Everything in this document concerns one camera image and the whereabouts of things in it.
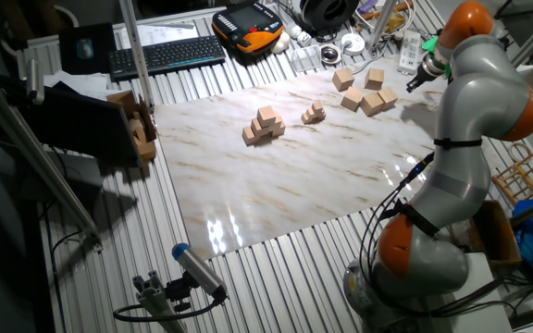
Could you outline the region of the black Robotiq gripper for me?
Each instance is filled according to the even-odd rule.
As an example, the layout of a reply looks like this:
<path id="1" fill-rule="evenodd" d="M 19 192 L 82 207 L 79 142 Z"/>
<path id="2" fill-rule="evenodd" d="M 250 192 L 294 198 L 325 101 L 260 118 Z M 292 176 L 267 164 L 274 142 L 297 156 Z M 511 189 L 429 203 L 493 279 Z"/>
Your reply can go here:
<path id="1" fill-rule="evenodd" d="M 420 64 L 417 68 L 417 72 L 413 80 L 407 83 L 406 91 L 411 93 L 413 90 L 418 89 L 424 82 L 435 80 L 435 74 L 426 68 L 423 64 Z"/>

